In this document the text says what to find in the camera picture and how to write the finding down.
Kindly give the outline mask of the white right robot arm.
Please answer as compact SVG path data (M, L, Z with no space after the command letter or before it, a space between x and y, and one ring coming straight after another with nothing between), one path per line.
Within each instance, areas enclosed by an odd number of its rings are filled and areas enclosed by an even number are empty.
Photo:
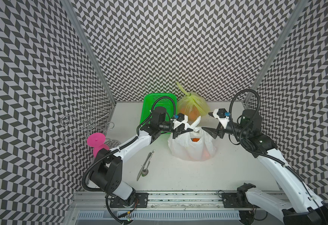
M235 205L259 207L285 225L328 225L328 203L310 190L275 142L261 131L262 117L255 110L244 110L240 123L231 122L231 114L224 108L215 109L209 116L219 124L217 128L205 127L204 131L213 138L237 134L240 145L265 166L288 198L288 201L280 200L251 183L244 183L232 200Z

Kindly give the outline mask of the white printed plastic bag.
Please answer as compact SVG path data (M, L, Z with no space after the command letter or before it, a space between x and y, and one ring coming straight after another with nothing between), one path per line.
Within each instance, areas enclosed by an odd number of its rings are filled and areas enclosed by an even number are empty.
M185 133L173 139L172 134L168 139L168 146L173 156L186 161L206 161L215 156L217 149L213 138L199 125L199 116L192 124L193 132ZM199 138L199 142L192 142L191 138Z

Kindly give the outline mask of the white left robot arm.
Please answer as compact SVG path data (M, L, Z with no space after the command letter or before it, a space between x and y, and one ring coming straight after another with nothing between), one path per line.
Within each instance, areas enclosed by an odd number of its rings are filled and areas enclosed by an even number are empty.
M188 116L182 113L166 119L166 108L158 106L137 127L136 135L123 144L108 149L106 136L94 133L87 139L93 148L94 162L82 177L82 187L90 192L104 192L131 203L135 190L122 180L123 164L141 149L151 145L162 133L171 133L173 138L192 132L194 127L188 123Z

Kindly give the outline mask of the yellow-green plastic bag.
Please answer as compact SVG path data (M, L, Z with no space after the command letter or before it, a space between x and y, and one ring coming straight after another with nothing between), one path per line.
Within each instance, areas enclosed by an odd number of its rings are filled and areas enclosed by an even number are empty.
M210 112L206 100L194 92L187 92L179 82L177 86L184 94L178 102L179 113L188 116L188 120L194 122L199 116L204 117Z

